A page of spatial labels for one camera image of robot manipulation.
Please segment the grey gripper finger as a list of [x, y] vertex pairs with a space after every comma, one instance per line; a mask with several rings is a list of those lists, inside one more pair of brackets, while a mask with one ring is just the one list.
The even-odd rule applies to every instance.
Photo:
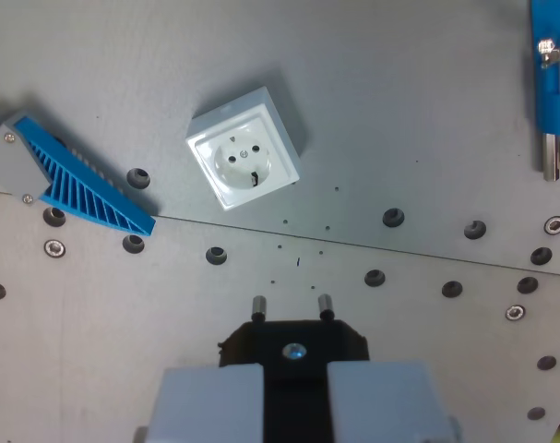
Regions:
[[423, 363], [330, 363], [328, 395], [336, 442], [456, 440], [456, 428]]
[[261, 442], [264, 369], [259, 364], [164, 372], [149, 442]]

